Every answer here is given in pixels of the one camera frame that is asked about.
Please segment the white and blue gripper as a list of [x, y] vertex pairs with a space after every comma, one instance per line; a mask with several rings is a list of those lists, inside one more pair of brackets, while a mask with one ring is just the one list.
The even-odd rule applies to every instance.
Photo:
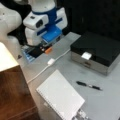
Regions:
[[64, 8], [47, 12], [30, 12], [23, 20], [27, 43], [36, 46], [40, 43], [47, 46], [56, 40], [67, 26]]

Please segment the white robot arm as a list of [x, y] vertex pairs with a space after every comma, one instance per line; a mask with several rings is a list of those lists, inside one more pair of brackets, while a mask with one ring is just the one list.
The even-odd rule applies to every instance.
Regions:
[[48, 45], [67, 27], [65, 8], [57, 8], [54, 0], [28, 0], [31, 12], [23, 20], [29, 45]]

